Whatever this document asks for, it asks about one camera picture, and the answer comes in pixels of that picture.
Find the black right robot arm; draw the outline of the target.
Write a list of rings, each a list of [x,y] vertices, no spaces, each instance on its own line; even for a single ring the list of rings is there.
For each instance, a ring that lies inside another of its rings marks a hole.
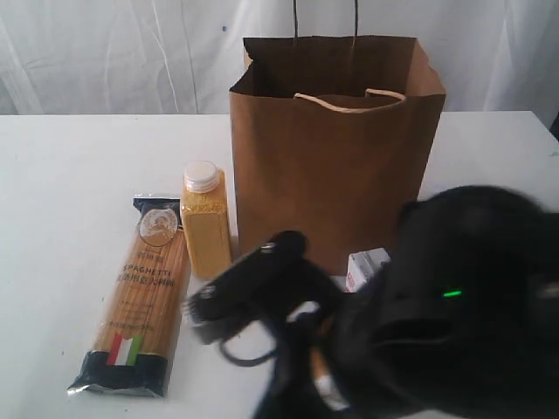
[[[403,212],[390,259],[305,321],[257,418],[558,415],[558,215],[508,189]]]

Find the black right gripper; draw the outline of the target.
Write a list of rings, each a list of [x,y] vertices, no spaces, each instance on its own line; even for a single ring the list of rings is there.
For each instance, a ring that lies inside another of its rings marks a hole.
[[[318,328],[340,304],[321,304],[317,311],[302,314],[295,322],[272,308],[259,308],[260,320],[275,339],[272,378],[254,418],[348,418],[349,409],[335,411],[314,385],[311,349],[320,341]]]

